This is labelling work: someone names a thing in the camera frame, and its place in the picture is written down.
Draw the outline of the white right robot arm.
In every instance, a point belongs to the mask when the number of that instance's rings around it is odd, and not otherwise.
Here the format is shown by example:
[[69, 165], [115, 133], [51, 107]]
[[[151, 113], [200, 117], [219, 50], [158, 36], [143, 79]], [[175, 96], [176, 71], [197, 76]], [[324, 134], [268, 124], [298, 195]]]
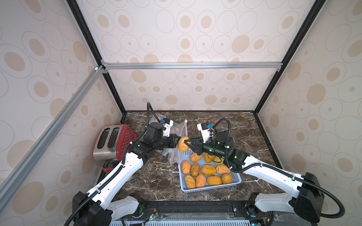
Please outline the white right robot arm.
[[314, 174], [291, 173], [264, 163], [236, 149], [234, 139], [226, 131], [217, 133], [215, 138], [208, 141], [201, 137], [183, 137], [178, 147], [191, 149], [197, 155], [205, 153], [223, 159], [230, 171], [257, 177], [283, 190], [282, 194], [275, 196], [259, 193], [252, 198], [252, 205], [261, 212], [293, 212], [312, 223], [318, 223], [321, 218], [340, 218], [345, 214], [343, 203], [321, 188]]

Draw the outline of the brown orange potato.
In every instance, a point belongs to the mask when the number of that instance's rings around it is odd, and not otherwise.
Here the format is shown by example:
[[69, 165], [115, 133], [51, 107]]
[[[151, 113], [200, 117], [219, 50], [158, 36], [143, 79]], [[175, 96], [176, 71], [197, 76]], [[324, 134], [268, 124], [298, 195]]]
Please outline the brown orange potato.
[[190, 169], [190, 175], [195, 178], [199, 175], [200, 165], [198, 163], [194, 163]]

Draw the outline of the orange potato left row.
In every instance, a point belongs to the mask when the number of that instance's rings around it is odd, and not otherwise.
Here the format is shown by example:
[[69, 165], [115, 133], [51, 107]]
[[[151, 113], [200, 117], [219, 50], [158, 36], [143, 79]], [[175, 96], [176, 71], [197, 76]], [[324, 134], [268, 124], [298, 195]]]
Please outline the orange potato left row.
[[181, 164], [181, 172], [184, 175], [190, 174], [191, 171], [191, 164], [189, 161], [185, 160]]

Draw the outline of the silver aluminium rail left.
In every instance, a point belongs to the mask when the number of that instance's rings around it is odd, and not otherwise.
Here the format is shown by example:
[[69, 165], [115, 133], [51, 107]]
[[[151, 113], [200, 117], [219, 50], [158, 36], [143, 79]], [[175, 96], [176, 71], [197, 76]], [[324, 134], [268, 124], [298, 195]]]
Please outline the silver aluminium rail left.
[[37, 141], [30, 148], [28, 153], [23, 157], [16, 168], [10, 173], [1, 187], [1, 211], [3, 211], [8, 205], [11, 198], [15, 195], [21, 184], [27, 178], [34, 166], [38, 163], [39, 159], [48, 149], [51, 142], [55, 139], [56, 135], [73, 114], [76, 107], [78, 107], [98, 77], [104, 72], [104, 69], [104, 66], [99, 65], [95, 70], [93, 70], [93, 72], [83, 82], [76, 93], [61, 109], [59, 114], [47, 127], [44, 133], [37, 139]]

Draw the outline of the red steel toaster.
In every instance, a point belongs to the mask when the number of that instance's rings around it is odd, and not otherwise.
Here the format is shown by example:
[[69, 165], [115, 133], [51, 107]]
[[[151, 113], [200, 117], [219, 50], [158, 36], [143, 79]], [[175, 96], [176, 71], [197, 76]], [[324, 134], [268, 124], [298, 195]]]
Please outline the red steel toaster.
[[131, 127], [117, 123], [101, 129], [93, 149], [95, 162], [102, 164], [107, 160], [121, 161], [124, 149], [137, 138]]

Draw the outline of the black corner frame post right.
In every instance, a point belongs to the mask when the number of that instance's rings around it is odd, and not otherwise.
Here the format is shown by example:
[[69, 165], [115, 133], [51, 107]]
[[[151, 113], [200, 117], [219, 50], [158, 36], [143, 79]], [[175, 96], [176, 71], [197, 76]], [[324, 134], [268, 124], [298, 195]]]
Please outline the black corner frame post right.
[[259, 101], [256, 109], [254, 110], [254, 115], [257, 116], [261, 112], [263, 106], [265, 105], [267, 99], [269, 98], [271, 92], [273, 91], [274, 87], [278, 83], [280, 77], [282, 76], [283, 72], [287, 68], [289, 62], [291, 61], [292, 57], [296, 53], [297, 49], [299, 48], [300, 44], [302, 43], [303, 39], [307, 35], [308, 31], [312, 27], [315, 19], [317, 18], [318, 14], [320, 13], [321, 9], [325, 5], [326, 0], [317, 0], [312, 5], [310, 11], [306, 15], [305, 20], [303, 21], [299, 31], [296, 34], [296, 37], [292, 41], [289, 49], [286, 52], [285, 57], [282, 60], [282, 66], [280, 69], [276, 71], [274, 76], [272, 77], [271, 82], [269, 83], [267, 89], [265, 90], [261, 100]]

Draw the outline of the orange potato back row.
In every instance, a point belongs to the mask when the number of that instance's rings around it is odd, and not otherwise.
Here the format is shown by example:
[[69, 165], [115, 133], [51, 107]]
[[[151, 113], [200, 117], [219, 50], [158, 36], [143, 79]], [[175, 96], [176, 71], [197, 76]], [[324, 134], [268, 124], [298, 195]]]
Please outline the orange potato back row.
[[189, 160], [190, 160], [192, 163], [196, 163], [196, 162], [200, 161], [202, 158], [203, 158], [203, 154], [198, 155], [198, 154], [196, 154], [196, 153], [193, 153], [193, 154], [190, 156]]

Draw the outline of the light blue plastic basket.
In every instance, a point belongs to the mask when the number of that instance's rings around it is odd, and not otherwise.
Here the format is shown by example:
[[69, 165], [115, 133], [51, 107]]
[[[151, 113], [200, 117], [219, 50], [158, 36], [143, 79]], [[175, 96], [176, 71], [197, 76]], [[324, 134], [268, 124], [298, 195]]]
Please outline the light blue plastic basket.
[[222, 185], [210, 186], [208, 183], [206, 183], [206, 185], [204, 187], [188, 189], [186, 187], [186, 183], [185, 183], [185, 180], [184, 180], [184, 178], [186, 177], [186, 174], [182, 173], [182, 163], [183, 163], [183, 161], [189, 161], [191, 163], [190, 157], [191, 157], [192, 154], [193, 154], [193, 151], [190, 148], [186, 152], [178, 152], [179, 159], [181, 160], [181, 162], [178, 164], [180, 185], [181, 185], [181, 190], [184, 193], [193, 193], [193, 192], [199, 192], [199, 191], [206, 191], [206, 190], [213, 190], [213, 189], [219, 189], [219, 188], [224, 188], [224, 187], [230, 187], [230, 186], [238, 185], [238, 184], [240, 184], [242, 182], [241, 177], [240, 177], [240, 175], [238, 173], [231, 172], [232, 182], [230, 184], [222, 184]]

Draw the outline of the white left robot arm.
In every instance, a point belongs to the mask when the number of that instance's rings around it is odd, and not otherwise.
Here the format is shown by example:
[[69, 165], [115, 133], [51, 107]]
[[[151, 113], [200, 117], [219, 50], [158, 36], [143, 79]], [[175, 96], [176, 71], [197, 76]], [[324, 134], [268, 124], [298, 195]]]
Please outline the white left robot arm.
[[134, 214], [141, 203], [134, 196], [120, 201], [113, 198], [149, 159], [154, 150], [176, 148], [180, 140], [177, 134], [171, 134], [173, 121], [164, 118], [161, 122], [152, 122], [145, 127], [143, 137], [139, 137], [125, 148], [120, 163], [97, 185], [87, 193], [78, 192], [72, 201], [73, 212], [65, 222], [76, 226], [108, 226], [126, 215]]

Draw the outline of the silver aluminium rail back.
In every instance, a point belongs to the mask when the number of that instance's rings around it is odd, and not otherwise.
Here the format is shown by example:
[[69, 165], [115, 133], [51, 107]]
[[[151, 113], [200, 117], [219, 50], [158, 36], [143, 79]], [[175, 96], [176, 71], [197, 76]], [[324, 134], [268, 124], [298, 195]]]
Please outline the silver aluminium rail back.
[[107, 70], [281, 68], [282, 62], [105, 63]]

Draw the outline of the black corner frame post left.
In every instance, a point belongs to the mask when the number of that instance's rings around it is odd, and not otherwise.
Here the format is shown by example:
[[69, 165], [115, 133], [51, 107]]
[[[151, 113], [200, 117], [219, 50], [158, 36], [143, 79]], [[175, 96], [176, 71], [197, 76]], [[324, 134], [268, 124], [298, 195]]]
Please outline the black corner frame post left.
[[[104, 64], [102, 63], [102, 56], [99, 52], [99, 49], [97, 47], [97, 44], [95, 42], [95, 39], [93, 38], [93, 35], [91, 34], [91, 31], [87, 25], [87, 22], [81, 12], [80, 6], [78, 5], [77, 1], [75, 0], [66, 0], [67, 5], [70, 8], [71, 13], [73, 14], [78, 27], [91, 51], [91, 54], [93, 56], [93, 58], [95, 59], [96, 63], [98, 66], [104, 66]], [[120, 96], [116, 90], [115, 84], [113, 83], [113, 80], [109, 74], [109, 72], [104, 72], [103, 73], [103, 77], [106, 81], [106, 84], [122, 114], [122, 116], [126, 116], [127, 115], [127, 111], [125, 110], [125, 107], [120, 99]]]

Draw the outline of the black corner frame post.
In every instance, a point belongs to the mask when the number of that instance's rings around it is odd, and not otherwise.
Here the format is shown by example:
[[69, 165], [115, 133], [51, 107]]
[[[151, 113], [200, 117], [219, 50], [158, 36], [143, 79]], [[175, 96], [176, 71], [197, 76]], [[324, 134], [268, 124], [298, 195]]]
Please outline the black corner frame post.
[[[91, 31], [87, 25], [87, 22], [81, 12], [80, 6], [78, 5], [77, 1], [75, 0], [66, 0], [67, 5], [70, 8], [71, 13], [73, 14], [78, 27], [91, 51], [91, 54], [93, 56], [93, 58], [95, 59], [96, 63], [98, 66], [104, 66], [104, 64], [102, 63], [102, 56], [99, 52], [99, 49], [97, 47], [97, 44], [95, 42], [95, 39], [93, 38], [93, 35], [91, 34]], [[115, 84], [113, 83], [113, 80], [109, 74], [109, 72], [104, 72], [103, 73], [103, 77], [106, 81], [106, 84], [122, 114], [122, 116], [126, 116], [127, 115], [127, 111], [125, 110], [125, 107], [120, 99], [120, 96], [116, 90]]]
[[287, 68], [289, 62], [291, 61], [292, 57], [296, 53], [297, 49], [299, 48], [300, 44], [302, 43], [303, 39], [307, 35], [308, 31], [312, 27], [315, 19], [317, 18], [318, 14], [320, 13], [321, 9], [325, 5], [326, 0], [317, 0], [312, 5], [310, 11], [306, 15], [305, 20], [303, 21], [299, 31], [296, 34], [296, 37], [292, 41], [289, 49], [286, 52], [285, 57], [282, 60], [282, 66], [280, 69], [276, 71], [274, 76], [272, 77], [271, 82], [269, 83], [267, 89], [265, 90], [261, 100], [259, 101], [256, 109], [254, 110], [254, 115], [257, 116], [261, 112], [263, 106], [265, 105], [267, 99], [269, 98], [271, 92], [273, 91], [274, 87], [278, 83], [280, 77], [282, 76], [283, 72]]

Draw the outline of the silver aluminium rail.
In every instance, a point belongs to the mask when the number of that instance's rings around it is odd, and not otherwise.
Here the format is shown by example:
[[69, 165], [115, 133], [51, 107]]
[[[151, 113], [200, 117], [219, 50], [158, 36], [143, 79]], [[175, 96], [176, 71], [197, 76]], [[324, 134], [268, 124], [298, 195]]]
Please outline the silver aluminium rail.
[[38, 163], [39, 159], [48, 149], [51, 142], [55, 139], [56, 135], [73, 114], [76, 107], [78, 107], [98, 77], [104, 72], [104, 69], [104, 66], [99, 65], [95, 70], [93, 70], [93, 72], [83, 82], [76, 93], [61, 109], [59, 114], [47, 127], [44, 133], [37, 139], [37, 141], [30, 148], [28, 153], [23, 157], [16, 168], [10, 173], [1, 187], [1, 211], [3, 211], [8, 205], [11, 198], [15, 195], [21, 184], [27, 178], [34, 166]]
[[105, 63], [107, 70], [281, 68], [282, 62]]

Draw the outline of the orange wrinkled potato front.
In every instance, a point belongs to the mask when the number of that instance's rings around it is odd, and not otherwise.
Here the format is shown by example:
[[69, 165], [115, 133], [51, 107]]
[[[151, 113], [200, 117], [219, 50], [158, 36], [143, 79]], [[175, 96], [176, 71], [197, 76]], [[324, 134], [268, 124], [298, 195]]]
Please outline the orange wrinkled potato front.
[[197, 177], [196, 177], [196, 188], [203, 188], [205, 187], [206, 185], [206, 177], [203, 175], [203, 174], [199, 174]]

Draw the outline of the orange potato row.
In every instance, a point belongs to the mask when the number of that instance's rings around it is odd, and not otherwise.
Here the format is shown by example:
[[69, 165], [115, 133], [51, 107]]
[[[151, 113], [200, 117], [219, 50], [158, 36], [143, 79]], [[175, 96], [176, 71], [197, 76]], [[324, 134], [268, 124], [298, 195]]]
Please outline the orange potato row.
[[191, 164], [189, 161], [185, 160], [181, 164], [181, 172], [184, 175], [190, 174], [191, 171]]
[[196, 154], [196, 153], [193, 153], [193, 154], [190, 156], [189, 160], [190, 160], [192, 163], [196, 163], [196, 162], [200, 161], [202, 158], [203, 158], [203, 154], [198, 155], [198, 154]]

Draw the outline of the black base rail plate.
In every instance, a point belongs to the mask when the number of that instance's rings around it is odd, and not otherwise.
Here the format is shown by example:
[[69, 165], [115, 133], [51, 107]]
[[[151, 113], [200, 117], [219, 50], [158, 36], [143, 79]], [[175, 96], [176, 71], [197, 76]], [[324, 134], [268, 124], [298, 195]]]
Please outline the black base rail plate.
[[129, 178], [113, 201], [134, 196], [140, 206], [155, 207], [161, 213], [231, 213], [236, 217], [261, 218], [277, 212], [261, 212], [252, 205], [251, 199], [259, 194], [251, 191], [253, 187], [243, 181], [236, 186], [184, 193], [177, 171], [147, 165]]

